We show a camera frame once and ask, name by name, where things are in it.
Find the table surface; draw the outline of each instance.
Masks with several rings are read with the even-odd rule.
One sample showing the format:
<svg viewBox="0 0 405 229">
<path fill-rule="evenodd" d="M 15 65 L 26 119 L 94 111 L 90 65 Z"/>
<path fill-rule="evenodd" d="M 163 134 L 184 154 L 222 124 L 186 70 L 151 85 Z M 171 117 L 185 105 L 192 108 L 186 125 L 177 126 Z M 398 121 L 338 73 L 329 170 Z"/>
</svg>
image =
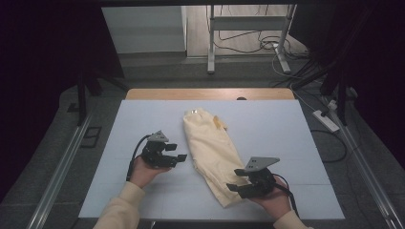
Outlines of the table surface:
<svg viewBox="0 0 405 229">
<path fill-rule="evenodd" d="M 248 101 L 235 101 L 240 96 Z M 223 117 L 244 163 L 251 156 L 281 158 L 270 170 L 288 180 L 302 219 L 344 218 L 299 102 L 289 89 L 131 90 L 121 103 L 79 216 L 96 218 L 119 193 L 138 142 L 134 139 L 162 130 L 170 142 L 178 143 L 175 154 L 189 155 L 182 116 L 195 106 Z M 250 201 L 224 209 L 194 170 L 191 156 L 157 177 L 145 191 L 148 195 L 139 207 L 143 219 L 272 221 Z"/>
</svg>

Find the wall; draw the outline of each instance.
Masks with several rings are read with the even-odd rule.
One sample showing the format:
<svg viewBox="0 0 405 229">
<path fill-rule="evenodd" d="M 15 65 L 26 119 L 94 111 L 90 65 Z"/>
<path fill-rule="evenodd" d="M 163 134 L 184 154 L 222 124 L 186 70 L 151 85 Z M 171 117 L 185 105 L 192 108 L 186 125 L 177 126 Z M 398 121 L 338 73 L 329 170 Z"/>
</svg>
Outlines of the wall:
<svg viewBox="0 0 405 229">
<path fill-rule="evenodd" d="M 117 53 L 185 52 L 184 7 L 103 8 Z"/>
</svg>

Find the hand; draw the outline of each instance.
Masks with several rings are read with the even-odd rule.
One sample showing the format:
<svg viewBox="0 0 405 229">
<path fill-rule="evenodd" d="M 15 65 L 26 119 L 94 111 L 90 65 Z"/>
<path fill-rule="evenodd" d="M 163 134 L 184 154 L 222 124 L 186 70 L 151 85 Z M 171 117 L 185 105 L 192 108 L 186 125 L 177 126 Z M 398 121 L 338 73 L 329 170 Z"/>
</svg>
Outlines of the hand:
<svg viewBox="0 0 405 229">
<path fill-rule="evenodd" d="M 134 160 L 134 170 L 131 174 L 130 182 L 136 184 L 139 188 L 145 187 L 155 176 L 169 171 L 171 168 L 153 168 L 148 165 L 141 156 Z"/>
<path fill-rule="evenodd" d="M 287 188 L 286 184 L 281 181 L 277 176 L 274 176 L 276 182 L 283 187 Z M 274 190 L 262 198 L 251 198 L 251 201 L 261 205 L 269 215 L 275 220 L 279 219 L 289 211 L 291 207 L 289 205 L 288 195 L 282 190 L 274 187 Z"/>
</svg>

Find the crumpled fabric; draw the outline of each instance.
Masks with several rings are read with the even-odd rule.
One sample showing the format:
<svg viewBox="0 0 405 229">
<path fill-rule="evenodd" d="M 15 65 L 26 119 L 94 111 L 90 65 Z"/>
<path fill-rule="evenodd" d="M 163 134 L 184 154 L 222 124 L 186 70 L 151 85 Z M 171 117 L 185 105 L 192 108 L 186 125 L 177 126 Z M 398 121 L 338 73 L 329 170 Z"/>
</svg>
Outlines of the crumpled fabric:
<svg viewBox="0 0 405 229">
<path fill-rule="evenodd" d="M 226 186 L 227 183 L 247 184 L 245 178 L 235 175 L 235 169 L 245 166 L 226 132 L 226 125 L 217 116 L 198 108 L 185 113 L 183 126 L 194 168 L 205 178 L 218 202 L 226 207 L 241 201 L 239 194 Z"/>
</svg>

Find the sleeve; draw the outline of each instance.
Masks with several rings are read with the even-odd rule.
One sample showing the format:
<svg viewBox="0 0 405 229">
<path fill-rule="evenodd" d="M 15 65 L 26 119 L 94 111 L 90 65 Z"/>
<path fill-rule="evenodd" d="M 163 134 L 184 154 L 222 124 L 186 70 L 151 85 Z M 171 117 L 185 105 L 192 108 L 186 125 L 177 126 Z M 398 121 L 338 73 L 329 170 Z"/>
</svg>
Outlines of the sleeve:
<svg viewBox="0 0 405 229">
<path fill-rule="evenodd" d="M 310 229 L 311 227 L 307 227 L 304 223 L 297 217 L 295 212 L 292 210 L 281 218 L 279 218 L 273 224 L 274 228 L 276 229 Z"/>
<path fill-rule="evenodd" d="M 137 228 L 139 203 L 145 192 L 137 185 L 126 182 L 117 198 L 112 198 L 104 208 L 94 228 Z"/>
<path fill-rule="evenodd" d="M 183 117 L 188 148 L 195 169 L 204 177 L 218 202 L 226 207 L 242 201 L 227 183 L 244 185 L 247 181 L 235 175 L 245 166 L 226 132 L 226 125 L 203 108 L 188 111 Z"/>
</svg>

